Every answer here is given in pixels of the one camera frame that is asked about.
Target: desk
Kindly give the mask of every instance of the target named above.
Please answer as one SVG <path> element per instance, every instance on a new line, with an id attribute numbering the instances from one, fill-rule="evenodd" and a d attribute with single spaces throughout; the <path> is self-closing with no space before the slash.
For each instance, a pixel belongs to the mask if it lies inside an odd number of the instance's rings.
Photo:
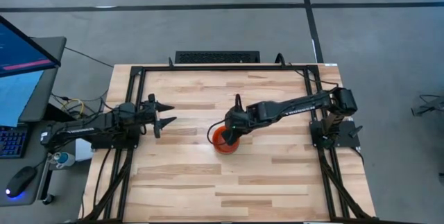
<path id="1" fill-rule="evenodd" d="M 125 101 L 130 67 L 114 66 L 109 106 Z M 320 64 L 318 68 L 322 80 L 341 83 L 337 66 Z M 150 93 L 159 102 L 176 107 L 163 112 L 162 118 L 177 119 L 161 132 L 160 139 L 154 138 L 150 126 L 147 135 L 141 136 L 134 152 L 124 221 L 329 220 L 318 155 L 311 145 L 310 113 L 254 130 L 241 138 L 232 155 L 218 154 L 205 136 L 209 126 L 223 119 L 234 105 L 236 93 L 241 94 L 244 107 L 306 96 L 304 79 L 296 72 L 153 71 L 146 73 L 143 100 Z M 93 156 L 85 187 L 85 213 L 92 210 L 105 153 L 98 150 Z M 365 212 L 375 215 L 361 159 L 349 148 L 338 148 L 337 153 L 344 186 Z M 109 185 L 113 157 L 112 150 L 97 200 Z M 333 186 L 332 190 L 340 216 L 337 192 Z M 119 196 L 117 190 L 111 217 L 116 216 Z"/>
<path id="2" fill-rule="evenodd" d="M 37 44 L 47 50 L 53 57 L 58 60 L 62 59 L 63 49 L 65 47 L 65 37 L 42 37 L 33 39 Z M 41 121 L 45 117 L 45 112 L 49 110 L 51 113 L 56 112 L 56 107 L 48 103 L 49 96 L 51 94 L 54 80 L 56 79 L 58 69 L 47 69 L 43 72 L 39 83 L 34 89 L 28 104 L 20 116 L 20 122 L 26 122 L 31 124 L 32 133 L 31 138 L 26 148 L 25 156 L 19 159 L 1 159 L 1 178 L 0 178 L 0 207 L 3 206 L 17 206 L 17 205 L 29 205 L 32 204 L 38 191 L 42 190 L 42 185 L 46 182 L 46 173 L 44 175 L 43 165 L 37 167 L 37 175 L 34 180 L 26 188 L 23 195 L 17 199 L 10 199 L 4 193 L 4 189 L 9 180 L 24 166 L 35 166 L 46 157 L 46 149 L 40 145 L 40 135 L 42 130 L 46 128 L 47 122 Z M 51 118 L 48 120 L 60 119 L 59 114 L 50 114 Z"/>

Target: gray floor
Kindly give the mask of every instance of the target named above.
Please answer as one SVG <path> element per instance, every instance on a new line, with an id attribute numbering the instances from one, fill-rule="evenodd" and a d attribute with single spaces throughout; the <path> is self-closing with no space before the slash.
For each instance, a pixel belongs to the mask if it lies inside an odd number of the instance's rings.
<path id="1" fill-rule="evenodd" d="M 444 0 L 311 0 L 313 3 Z M 302 0 L 0 0 L 0 7 L 128 6 Z M 303 9 L 168 12 L 3 13 L 31 36 L 64 35 L 67 45 L 110 64 L 165 63 L 176 50 L 258 50 L 263 62 L 315 62 Z M 419 94 L 444 94 L 444 8 L 314 10 L 325 62 L 339 64 L 355 93 L 366 174 L 380 218 L 444 220 L 444 127 L 439 112 L 414 118 Z M 53 92 L 95 98 L 111 69 L 65 51 Z M 88 164 L 55 174 L 51 206 L 0 209 L 0 223 L 75 218 Z"/>

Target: computer mouse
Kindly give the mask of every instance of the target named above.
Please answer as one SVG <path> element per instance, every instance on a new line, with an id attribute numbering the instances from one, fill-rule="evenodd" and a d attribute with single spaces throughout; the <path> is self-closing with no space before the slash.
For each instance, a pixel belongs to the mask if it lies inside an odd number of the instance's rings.
<path id="1" fill-rule="evenodd" d="M 6 186 L 6 195 L 9 198 L 14 198 L 25 191 L 29 183 L 34 179 L 37 174 L 37 169 L 32 166 L 26 166 L 20 169 Z"/>

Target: black keyboard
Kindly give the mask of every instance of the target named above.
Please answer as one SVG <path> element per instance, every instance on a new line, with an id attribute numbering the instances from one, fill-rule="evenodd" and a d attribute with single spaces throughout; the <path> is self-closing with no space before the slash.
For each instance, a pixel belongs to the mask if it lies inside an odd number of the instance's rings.
<path id="1" fill-rule="evenodd" d="M 23 157 L 28 140 L 27 126 L 15 128 L 0 126 L 0 158 Z"/>
<path id="2" fill-rule="evenodd" d="M 176 51 L 176 64 L 260 63 L 259 51 Z"/>

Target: yellow cable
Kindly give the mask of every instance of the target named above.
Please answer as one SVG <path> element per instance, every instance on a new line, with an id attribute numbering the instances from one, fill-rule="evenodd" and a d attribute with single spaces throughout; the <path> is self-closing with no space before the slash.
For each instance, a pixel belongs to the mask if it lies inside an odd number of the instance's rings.
<path id="1" fill-rule="evenodd" d="M 78 115 L 78 117 L 80 117 L 82 115 L 82 113 L 83 113 L 83 110 L 85 109 L 85 104 L 80 99 L 78 99 L 78 98 L 69 99 L 66 103 L 62 104 L 62 108 L 66 110 L 68 104 L 70 104 L 71 102 L 74 102 L 74 101 L 77 101 L 80 105 L 82 105 L 82 108 L 80 109 L 80 113 Z"/>

